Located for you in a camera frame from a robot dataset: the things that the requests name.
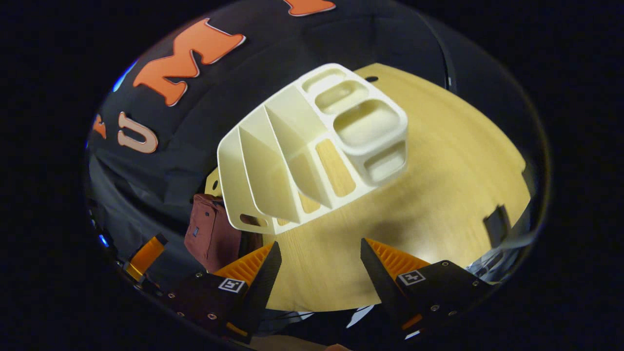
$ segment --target desk organizer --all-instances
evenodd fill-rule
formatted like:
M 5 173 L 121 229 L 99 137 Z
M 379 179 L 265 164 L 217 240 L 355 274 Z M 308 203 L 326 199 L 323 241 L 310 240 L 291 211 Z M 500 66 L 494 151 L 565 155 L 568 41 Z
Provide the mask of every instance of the desk organizer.
M 237 229 L 279 234 L 344 206 L 404 169 L 407 116 L 371 83 L 325 64 L 284 87 L 219 143 Z

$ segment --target maroon fabric pouch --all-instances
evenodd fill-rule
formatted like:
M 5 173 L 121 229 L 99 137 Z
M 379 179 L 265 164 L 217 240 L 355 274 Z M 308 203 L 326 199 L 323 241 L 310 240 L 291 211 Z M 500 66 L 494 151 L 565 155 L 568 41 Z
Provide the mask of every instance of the maroon fabric pouch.
M 193 210 L 184 246 L 210 273 L 238 258 L 240 230 L 232 227 L 223 199 L 208 194 L 193 196 Z

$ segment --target wooden table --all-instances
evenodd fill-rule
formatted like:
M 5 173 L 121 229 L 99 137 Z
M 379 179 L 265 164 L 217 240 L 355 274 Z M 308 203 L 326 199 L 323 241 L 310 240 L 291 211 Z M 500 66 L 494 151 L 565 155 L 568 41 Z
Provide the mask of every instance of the wooden table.
M 361 238 L 428 262 L 449 259 L 465 267 L 491 248 L 483 219 L 505 205 L 514 225 L 529 203 L 524 159 L 477 109 L 382 64 L 356 73 L 377 76 L 373 84 L 407 113 L 407 170 L 329 214 L 280 235 L 263 235 L 264 244 L 277 240 L 282 254 L 269 309 L 323 312 L 378 304 L 359 258 Z M 220 194 L 218 185 L 212 189 L 216 180 L 218 172 L 208 176 L 206 193 Z

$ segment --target dark background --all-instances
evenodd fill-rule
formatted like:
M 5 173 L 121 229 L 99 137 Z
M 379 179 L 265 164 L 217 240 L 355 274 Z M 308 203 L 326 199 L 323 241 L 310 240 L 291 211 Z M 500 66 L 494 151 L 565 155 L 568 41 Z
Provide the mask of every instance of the dark background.
M 8 209 L 18 211 L 8 220 L 11 319 L 3 330 L 15 344 L 7 349 L 214 349 L 114 275 L 97 242 L 84 235 L 78 189 L 93 111 L 117 78 L 160 38 L 221 3 L 6 9 L 5 56 L 16 59 L 6 66 L 6 120 L 15 125 L 3 136 L 9 150 L 26 151 L 7 153 L 16 168 L 7 169 L 5 193 L 17 195 Z M 472 318 L 418 348 L 606 348 L 623 310 L 614 259 L 622 255 L 622 105 L 614 102 L 622 91 L 615 54 L 624 7 L 418 1 L 416 8 L 507 66 L 536 103 L 555 162 L 550 220 L 529 259 Z

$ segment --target orange letter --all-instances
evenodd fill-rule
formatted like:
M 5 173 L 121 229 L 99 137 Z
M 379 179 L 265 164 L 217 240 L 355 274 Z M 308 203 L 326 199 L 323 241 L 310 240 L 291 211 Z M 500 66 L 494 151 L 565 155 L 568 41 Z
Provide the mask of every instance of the orange letter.
M 102 121 L 102 116 L 100 116 L 100 114 L 97 114 L 97 117 L 93 122 L 93 130 L 100 133 L 100 135 L 106 139 L 106 124 Z
M 290 5 L 288 14 L 291 16 L 307 16 L 309 14 L 329 11 L 336 8 L 333 2 L 325 0 L 284 0 Z
M 231 36 L 211 27 L 210 19 L 202 19 L 186 28 L 173 40 L 173 56 L 148 62 L 134 79 L 133 86 L 145 84 L 165 97 L 167 106 L 175 105 L 187 84 L 172 83 L 165 77 L 193 78 L 199 75 L 192 51 L 202 56 L 202 64 L 213 64 L 245 41 L 245 36 Z
M 145 138 L 145 141 L 136 141 L 135 139 L 126 136 L 121 128 L 128 128 L 141 134 Z M 156 151 L 156 147 L 158 146 L 156 134 L 154 134 L 154 132 L 152 132 L 148 127 L 145 127 L 144 125 L 126 117 L 125 112 L 121 112 L 119 114 L 119 132 L 117 132 L 117 142 L 121 146 L 127 146 L 133 150 L 143 152 L 144 154 L 151 154 Z

